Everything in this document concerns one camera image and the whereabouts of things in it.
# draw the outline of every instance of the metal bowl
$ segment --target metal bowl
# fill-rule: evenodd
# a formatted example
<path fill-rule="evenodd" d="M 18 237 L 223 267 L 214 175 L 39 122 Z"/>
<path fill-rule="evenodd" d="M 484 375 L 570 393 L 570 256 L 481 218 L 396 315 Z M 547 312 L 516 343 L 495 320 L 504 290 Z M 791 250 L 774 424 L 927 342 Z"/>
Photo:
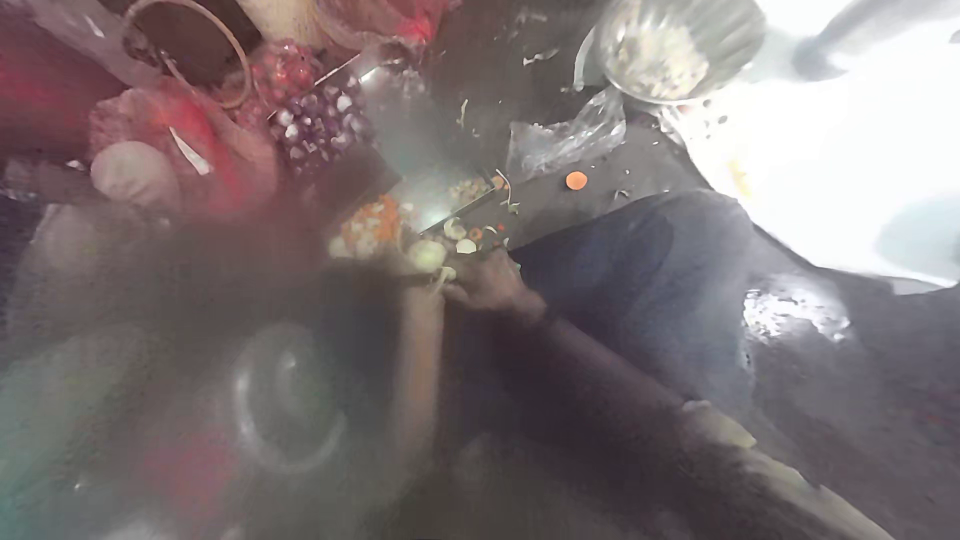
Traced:
<path fill-rule="evenodd" d="M 754 0 L 613 0 L 597 23 L 597 58 L 621 91 L 678 103 L 728 83 L 763 44 Z"/>

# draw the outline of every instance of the dark countertop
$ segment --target dark countertop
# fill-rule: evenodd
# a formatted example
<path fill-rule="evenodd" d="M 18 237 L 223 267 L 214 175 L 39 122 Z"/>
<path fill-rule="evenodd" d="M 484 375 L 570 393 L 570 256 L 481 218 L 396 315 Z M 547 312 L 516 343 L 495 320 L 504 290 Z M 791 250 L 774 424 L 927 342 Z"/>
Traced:
<path fill-rule="evenodd" d="M 449 12 L 427 50 L 421 71 L 437 103 L 438 116 L 471 160 L 492 177 L 505 169 L 510 123 L 548 125 L 571 120 L 602 88 L 570 89 L 573 63 L 604 2 L 465 2 Z M 523 60 L 557 48 L 556 56 L 524 65 Z M 464 128 L 456 124 L 467 100 Z M 504 224 L 510 247 L 519 247 L 564 227 L 581 223 L 633 199 L 664 191 L 704 187 L 686 152 L 660 132 L 657 120 L 628 100 L 625 144 L 608 155 L 576 163 L 558 173 L 515 186 L 519 215 L 500 206 L 497 192 L 464 212 L 471 227 Z M 571 191 L 566 174 L 581 170 L 587 187 Z"/>

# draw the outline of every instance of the carrot slice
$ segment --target carrot slice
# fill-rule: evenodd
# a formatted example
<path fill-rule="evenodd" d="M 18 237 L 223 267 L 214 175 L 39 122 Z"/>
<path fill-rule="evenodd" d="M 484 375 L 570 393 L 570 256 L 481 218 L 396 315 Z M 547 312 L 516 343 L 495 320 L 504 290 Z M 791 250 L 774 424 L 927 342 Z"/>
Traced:
<path fill-rule="evenodd" d="M 573 171 L 566 175 L 566 186 L 574 191 L 579 191 L 587 185 L 587 175 L 580 171 Z"/>

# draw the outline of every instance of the plastic bag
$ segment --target plastic bag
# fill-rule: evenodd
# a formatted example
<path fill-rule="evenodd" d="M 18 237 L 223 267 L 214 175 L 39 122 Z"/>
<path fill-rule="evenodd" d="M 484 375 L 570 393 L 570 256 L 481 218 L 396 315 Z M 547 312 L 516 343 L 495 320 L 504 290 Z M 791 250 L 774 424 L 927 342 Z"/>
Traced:
<path fill-rule="evenodd" d="M 603 156 L 619 146 L 626 133 L 623 96 L 610 86 L 593 96 L 570 122 L 545 128 L 511 122 L 507 174 L 512 182 L 523 182 Z"/>
<path fill-rule="evenodd" d="M 318 23 L 338 45 L 360 51 L 399 40 L 407 46 L 430 42 L 449 0 L 316 0 Z M 403 5 L 400 12 L 397 4 Z"/>

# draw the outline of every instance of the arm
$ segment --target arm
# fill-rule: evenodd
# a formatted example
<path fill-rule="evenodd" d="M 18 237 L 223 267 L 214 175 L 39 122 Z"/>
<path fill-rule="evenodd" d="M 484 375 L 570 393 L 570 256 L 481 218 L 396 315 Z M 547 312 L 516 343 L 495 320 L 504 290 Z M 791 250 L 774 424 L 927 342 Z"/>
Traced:
<path fill-rule="evenodd" d="M 391 407 L 393 450 L 404 468 L 423 462 L 433 443 L 443 336 L 444 297 L 426 287 L 406 287 L 400 293 Z"/>

